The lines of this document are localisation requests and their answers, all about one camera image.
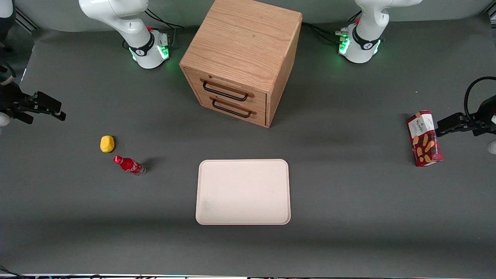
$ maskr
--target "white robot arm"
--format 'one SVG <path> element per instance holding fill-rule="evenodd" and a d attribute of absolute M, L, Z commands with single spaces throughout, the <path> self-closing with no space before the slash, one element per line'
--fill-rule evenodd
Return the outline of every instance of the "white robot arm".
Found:
<path fill-rule="evenodd" d="M 14 13 L 12 0 L 0 0 L 0 18 L 9 18 Z"/>
<path fill-rule="evenodd" d="M 369 61 L 380 44 L 380 36 L 389 23 L 387 8 L 408 7 L 420 4 L 422 0 L 355 0 L 362 9 L 358 24 L 352 23 L 341 29 L 343 34 L 339 54 L 354 63 Z"/>
<path fill-rule="evenodd" d="M 117 30 L 129 44 L 133 59 L 145 69 L 158 67 L 169 58 L 166 34 L 148 30 L 143 21 L 131 17 L 148 8 L 148 0 L 79 0 L 81 10 L 89 18 L 101 21 Z"/>

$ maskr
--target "gray wall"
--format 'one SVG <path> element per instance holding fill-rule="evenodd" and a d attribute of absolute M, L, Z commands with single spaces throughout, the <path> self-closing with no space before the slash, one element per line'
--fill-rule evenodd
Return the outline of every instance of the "gray wall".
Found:
<path fill-rule="evenodd" d="M 353 0 L 259 0 L 297 10 L 311 23 L 344 21 L 359 11 Z M 424 0 L 417 6 L 390 9 L 393 21 L 458 19 L 482 11 L 491 0 Z M 45 29 L 60 31 L 111 30 L 87 18 L 77 0 L 16 0 L 17 6 Z M 213 0 L 150 0 L 150 9 L 163 20 L 185 25 L 200 25 Z M 145 24 L 160 24 L 140 15 Z"/>

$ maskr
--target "green led light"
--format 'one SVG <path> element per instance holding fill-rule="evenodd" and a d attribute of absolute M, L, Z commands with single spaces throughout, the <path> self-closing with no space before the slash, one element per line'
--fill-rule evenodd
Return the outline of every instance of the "green led light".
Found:
<path fill-rule="evenodd" d="M 379 49 L 379 45 L 380 45 L 380 40 L 377 42 L 377 46 L 375 47 L 375 50 L 373 51 L 374 54 L 377 53 L 377 50 Z"/>
<path fill-rule="evenodd" d="M 348 50 L 348 46 L 350 45 L 350 39 L 346 38 L 346 40 L 344 42 L 342 42 L 341 45 L 342 46 L 339 48 L 339 52 L 341 54 L 345 54 L 346 51 Z"/>
<path fill-rule="evenodd" d="M 133 59 L 134 61 L 136 61 L 136 57 L 134 57 L 134 53 L 132 52 L 131 48 L 129 48 L 129 52 L 131 52 L 132 59 Z"/>
<path fill-rule="evenodd" d="M 160 52 L 160 55 L 162 56 L 163 59 L 169 58 L 169 48 L 168 47 L 157 46 L 157 49 Z"/>

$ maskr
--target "red box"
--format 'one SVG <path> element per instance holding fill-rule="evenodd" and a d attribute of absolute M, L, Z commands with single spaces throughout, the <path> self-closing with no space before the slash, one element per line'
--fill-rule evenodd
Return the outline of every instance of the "red box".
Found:
<path fill-rule="evenodd" d="M 425 167 L 442 161 L 432 113 L 428 110 L 420 111 L 410 117 L 406 124 L 412 143 L 415 165 Z"/>

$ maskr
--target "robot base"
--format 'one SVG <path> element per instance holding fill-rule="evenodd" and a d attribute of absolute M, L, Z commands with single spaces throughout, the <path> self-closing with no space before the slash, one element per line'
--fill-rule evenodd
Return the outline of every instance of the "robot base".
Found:
<path fill-rule="evenodd" d="M 167 34 L 162 34 L 158 32 L 157 30 L 152 30 L 150 31 L 153 36 L 155 37 L 155 44 L 154 46 L 148 51 L 146 56 L 138 56 L 135 55 L 132 50 L 130 49 L 132 54 L 132 58 L 138 62 L 138 64 L 145 69 L 153 69 L 160 64 L 162 64 L 163 61 L 167 60 L 170 56 L 169 53 L 169 38 Z"/>
<path fill-rule="evenodd" d="M 372 46 L 369 50 L 363 50 L 359 43 L 355 41 L 351 34 L 353 28 L 357 26 L 355 23 L 348 25 L 347 27 L 341 28 L 343 34 L 347 34 L 345 40 L 339 45 L 339 54 L 346 57 L 349 61 L 353 63 L 362 64 L 368 62 L 374 54 L 377 53 L 377 48 L 379 47 L 379 42 Z"/>

